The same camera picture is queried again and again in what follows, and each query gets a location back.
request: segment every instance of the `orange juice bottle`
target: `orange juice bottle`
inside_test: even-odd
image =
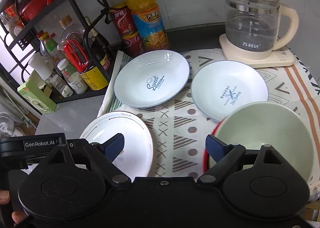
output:
[[[169,49],[156,0],[125,0],[137,26],[139,34],[148,50]]]

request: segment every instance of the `human hand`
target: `human hand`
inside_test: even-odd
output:
[[[6,205],[10,202],[10,194],[8,190],[0,190],[0,204]],[[21,223],[27,217],[23,211],[15,211],[12,213],[13,221],[18,224]]]

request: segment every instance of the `cardboard box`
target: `cardboard box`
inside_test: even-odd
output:
[[[44,92],[41,90],[44,85],[44,81],[34,70],[28,80],[18,87],[18,92],[42,114],[47,114],[54,112],[57,104],[49,98],[52,90],[48,86]]]

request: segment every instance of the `black metal rack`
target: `black metal rack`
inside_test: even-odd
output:
[[[12,56],[12,58],[15,60],[15,62],[17,63],[17,66],[19,66],[22,69],[21,72],[21,79],[23,82],[25,82],[24,78],[23,78],[23,73],[24,71],[26,71],[26,67],[28,66],[28,63],[26,63],[25,66],[23,66],[22,64],[22,60],[19,61],[19,59],[14,55],[14,53],[12,52],[12,48],[16,45],[19,44],[19,46],[21,47],[21,49],[23,50],[25,48],[25,46],[21,46],[20,42],[21,40],[23,40],[25,38],[25,36],[27,36],[28,34],[30,34],[32,36],[32,39],[30,40],[29,43],[25,43],[26,46],[28,44],[31,44],[33,49],[29,52],[29,54],[33,51],[38,51],[39,50],[39,40],[35,37],[35,32],[34,32],[34,26],[45,16],[47,15],[50,11],[52,11],[54,8],[56,8],[58,5],[62,4],[64,1],[66,0],[53,0],[49,5],[47,5],[46,7],[44,7],[31,21],[29,21],[28,23],[25,24],[25,27],[22,29],[22,31],[15,37],[15,39],[9,44],[6,44],[6,37],[9,34],[8,30],[6,29],[6,27],[4,26],[4,24],[2,23],[2,21],[0,21],[1,27],[4,29],[6,35],[4,37],[4,45],[6,47],[6,49],[8,50],[9,54]],[[88,35],[90,30],[95,27],[95,25],[104,17],[107,16],[105,19],[105,22],[108,24],[110,23],[110,20],[108,19],[108,9],[104,8],[100,15],[92,21],[92,24],[89,26],[84,18],[84,15],[82,14],[78,4],[76,3],[75,0],[68,0],[71,7],[73,8],[76,16],[78,17],[79,21],[81,22],[82,26],[85,28],[85,33],[84,33],[84,47],[85,50],[88,54],[88,56],[92,59],[94,65],[101,71],[101,73],[103,74],[103,76],[106,78],[106,80],[109,82],[110,78],[111,78],[111,74],[112,74],[112,70],[113,70],[113,63],[110,66],[110,69],[108,71],[105,71],[102,67],[102,65],[100,64],[100,62],[97,60],[97,58],[92,54],[90,46],[88,44]],[[109,7],[107,0],[102,0],[104,6]],[[9,84],[9,86],[14,89],[17,92],[17,87],[19,86],[19,84],[13,79],[13,77],[3,68],[2,65],[0,65],[0,76],[3,77]],[[103,95],[105,94],[107,88],[101,89],[101,90],[96,90],[96,91],[92,91],[89,90],[87,92],[85,92],[84,94],[73,94],[70,97],[66,97],[66,98],[61,98],[61,97],[54,97],[53,101],[55,103],[61,103],[61,102],[67,102],[67,101],[72,101],[72,100],[77,100],[77,99],[82,99],[82,98],[86,98],[86,97],[92,97],[92,96],[97,96],[97,95]]]

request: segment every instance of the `glass kettle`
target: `glass kettle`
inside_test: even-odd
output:
[[[285,46],[295,35],[297,12],[280,0],[226,0],[226,37],[228,44],[243,50],[239,56],[263,59]],[[280,16],[290,18],[287,33],[277,39]]]

